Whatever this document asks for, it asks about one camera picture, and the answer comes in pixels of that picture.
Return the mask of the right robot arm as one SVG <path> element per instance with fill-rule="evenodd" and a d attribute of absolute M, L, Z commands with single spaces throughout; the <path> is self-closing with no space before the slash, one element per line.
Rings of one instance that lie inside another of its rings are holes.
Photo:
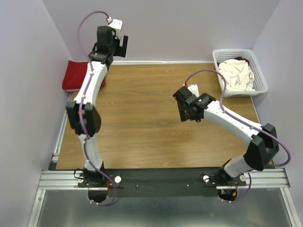
<path fill-rule="evenodd" d="M 211 182 L 229 185 L 236 177 L 250 170 L 264 170 L 279 151 L 278 143 L 273 139 L 276 129 L 271 124 L 262 126 L 220 106 L 214 97 L 203 93 L 196 96 L 186 86 L 173 94 L 181 121 L 202 119 L 212 121 L 239 137 L 248 147 L 242 156 L 228 160 L 209 177 Z"/>

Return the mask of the dark red shirt in basket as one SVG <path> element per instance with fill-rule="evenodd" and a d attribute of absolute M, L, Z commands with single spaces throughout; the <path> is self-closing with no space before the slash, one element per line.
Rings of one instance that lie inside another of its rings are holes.
<path fill-rule="evenodd" d="M 245 59 L 245 58 L 242 58 L 242 57 L 236 57 L 234 58 L 235 60 L 238 60 L 238 61 L 245 61 L 248 63 L 248 65 L 250 64 L 250 61 L 248 59 Z"/>

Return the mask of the folded pink t shirt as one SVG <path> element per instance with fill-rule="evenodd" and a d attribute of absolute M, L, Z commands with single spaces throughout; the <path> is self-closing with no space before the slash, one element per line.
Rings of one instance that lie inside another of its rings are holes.
<path fill-rule="evenodd" d="M 79 89 L 66 89 L 67 92 L 78 92 L 80 91 L 80 88 Z"/>

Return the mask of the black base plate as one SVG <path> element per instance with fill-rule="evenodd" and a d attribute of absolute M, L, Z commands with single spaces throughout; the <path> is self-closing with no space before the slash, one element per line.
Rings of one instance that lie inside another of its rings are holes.
<path fill-rule="evenodd" d="M 90 197 L 181 197 L 217 196 L 221 188 L 246 186 L 247 177 L 223 175 L 218 167 L 196 168 L 135 168 L 80 170 L 74 173 L 80 188 L 88 188 Z"/>

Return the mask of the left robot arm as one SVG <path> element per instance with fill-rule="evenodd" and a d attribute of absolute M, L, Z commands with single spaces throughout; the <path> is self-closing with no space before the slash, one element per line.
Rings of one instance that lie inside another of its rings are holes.
<path fill-rule="evenodd" d="M 73 101 L 66 104 L 71 128 L 78 135 L 85 158 L 83 181 L 95 187 L 107 181 L 116 184 L 106 175 L 99 153 L 98 132 L 101 117 L 96 110 L 98 91 L 106 77 L 113 57 L 125 57 L 128 36 L 122 35 L 122 21 L 113 20 L 97 28 L 97 41 L 88 55 L 87 71 L 80 90 Z"/>

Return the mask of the white plastic basket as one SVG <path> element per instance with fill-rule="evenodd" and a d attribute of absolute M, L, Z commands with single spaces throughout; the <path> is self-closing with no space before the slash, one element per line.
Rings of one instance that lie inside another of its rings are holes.
<path fill-rule="evenodd" d="M 250 68 L 254 73 L 255 80 L 253 82 L 253 88 L 255 91 L 247 92 L 224 92 L 224 97 L 253 97 L 258 94 L 266 93 L 268 90 L 267 83 L 264 79 L 263 73 L 258 65 L 258 61 L 254 53 L 249 49 L 219 49 L 213 51 L 213 59 L 215 64 L 215 69 L 218 71 L 218 65 L 229 59 L 234 59 L 236 57 L 242 57 L 250 61 Z"/>

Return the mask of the red t shirt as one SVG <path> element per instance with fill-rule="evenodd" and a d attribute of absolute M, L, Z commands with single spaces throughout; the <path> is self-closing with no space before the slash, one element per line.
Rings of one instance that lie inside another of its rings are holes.
<path fill-rule="evenodd" d="M 88 62 L 68 61 L 67 70 L 62 82 L 62 89 L 79 89 L 84 81 Z"/>

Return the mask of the cream white t shirt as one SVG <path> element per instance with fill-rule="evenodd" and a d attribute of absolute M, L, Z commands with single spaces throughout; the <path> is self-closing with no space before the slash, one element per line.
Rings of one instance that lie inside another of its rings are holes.
<path fill-rule="evenodd" d="M 218 71 L 224 76 L 228 92 L 255 91 L 254 73 L 245 60 L 229 59 L 218 65 Z"/>

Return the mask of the aluminium frame rail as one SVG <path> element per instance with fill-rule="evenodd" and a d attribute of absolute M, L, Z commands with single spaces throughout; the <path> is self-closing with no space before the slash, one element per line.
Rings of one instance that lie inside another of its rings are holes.
<path fill-rule="evenodd" d="M 100 91 L 100 153 L 106 169 L 219 167 L 246 145 L 223 127 L 181 122 L 169 92 Z M 218 195 L 97 198 L 80 188 L 83 164 L 70 126 L 62 133 L 58 163 L 40 175 L 31 227 L 298 227 L 284 169 L 245 174 L 238 201 Z"/>

